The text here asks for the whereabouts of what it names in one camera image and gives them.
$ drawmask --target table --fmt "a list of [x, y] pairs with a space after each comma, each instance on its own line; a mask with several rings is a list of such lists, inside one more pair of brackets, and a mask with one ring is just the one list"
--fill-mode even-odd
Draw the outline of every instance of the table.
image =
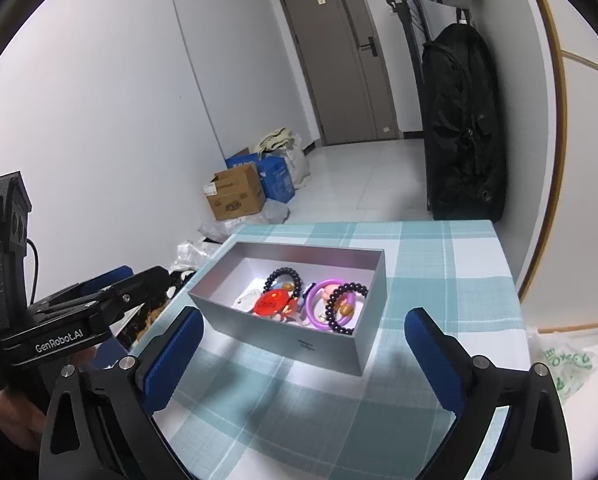
[[[413, 479], [452, 414], [437, 403], [406, 344], [403, 318], [423, 306], [469, 354], [528, 370], [519, 300], [488, 221], [246, 225], [221, 247], [269, 242], [383, 249], [388, 299], [362, 377], [313, 367], [216, 332], [201, 346], [170, 405], [155, 419], [201, 480]], [[170, 303], [134, 350], [192, 304]], [[499, 409], [468, 478], [481, 478], [507, 408]]]

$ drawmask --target gray box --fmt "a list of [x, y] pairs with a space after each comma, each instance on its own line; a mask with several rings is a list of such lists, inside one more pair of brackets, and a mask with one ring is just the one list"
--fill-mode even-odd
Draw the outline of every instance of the gray box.
[[[306, 283], [330, 278], [368, 287], [352, 336], [247, 314], [231, 305], [256, 278], [292, 267]], [[338, 372], [362, 375], [387, 296], [382, 250], [238, 242], [190, 290], [218, 332], [275, 354]]]

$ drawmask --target human hand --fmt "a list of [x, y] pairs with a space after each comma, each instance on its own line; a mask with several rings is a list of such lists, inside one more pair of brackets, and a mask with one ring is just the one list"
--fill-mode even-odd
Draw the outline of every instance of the human hand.
[[[73, 365], [94, 359], [96, 348], [86, 348], [70, 356]], [[0, 391], [0, 430], [10, 442], [26, 451], [38, 452], [44, 432], [45, 415], [19, 391], [6, 387]]]

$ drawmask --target door frame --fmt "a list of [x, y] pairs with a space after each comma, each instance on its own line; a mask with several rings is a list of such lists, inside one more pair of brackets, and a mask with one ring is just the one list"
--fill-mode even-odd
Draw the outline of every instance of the door frame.
[[[314, 97], [314, 93], [313, 93], [313, 85], [310, 82], [310, 78], [308, 76], [308, 72], [305, 67], [305, 60], [303, 59], [303, 55], [301, 54], [301, 48], [299, 47], [297, 33], [295, 32], [293, 22], [290, 19], [290, 13], [288, 11], [288, 8], [285, 5], [285, 0], [279, 0], [279, 1], [281, 3], [281, 8], [284, 10], [285, 21], [288, 24], [288, 28], [290, 29], [290, 36], [293, 39], [293, 45], [295, 46], [295, 51], [297, 52], [297, 57], [299, 58], [299, 65], [301, 65], [301, 73], [303, 74], [303, 79], [305, 81], [306, 88], [308, 89], [308, 95], [310, 96], [311, 105], [313, 106], [313, 113], [314, 113], [314, 117], [316, 118], [316, 121], [317, 121], [317, 128], [319, 128], [319, 138], [321, 139], [321, 145], [327, 146], [328, 143], [326, 142], [326, 137], [323, 133], [323, 125], [321, 124], [321, 118], [319, 117], [319, 110], [317, 110], [317, 101], [316, 101], [316, 99]], [[379, 58], [381, 61], [381, 70], [383, 71], [383, 77], [388, 86], [388, 93], [390, 95], [390, 110], [391, 110], [391, 114], [393, 117], [394, 127], [396, 128], [396, 131], [397, 131], [396, 138], [403, 139], [404, 138], [403, 132], [399, 128], [399, 124], [397, 122], [397, 112], [394, 108], [393, 88], [390, 84], [390, 77], [388, 76], [388, 68], [385, 65], [385, 58], [383, 57], [383, 48], [381, 48], [381, 41], [379, 39], [379, 34], [377, 33], [377, 25], [375, 25], [375, 19], [373, 17], [372, 12], [370, 11], [370, 6], [368, 5], [368, 0], [364, 0], [364, 5], [365, 5], [365, 10], [368, 13], [368, 17], [370, 18], [370, 23], [372, 24], [373, 34], [375, 37], [375, 45], [377, 46], [377, 52], [379, 53]], [[377, 140], [362, 140], [360, 142], [380, 142], [380, 140], [379, 139], [377, 139]]]

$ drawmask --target brown door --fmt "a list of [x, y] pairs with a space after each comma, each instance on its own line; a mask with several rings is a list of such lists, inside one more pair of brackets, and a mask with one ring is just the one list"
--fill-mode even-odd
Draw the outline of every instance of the brown door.
[[396, 139], [397, 126], [364, 0], [283, 0], [326, 144]]

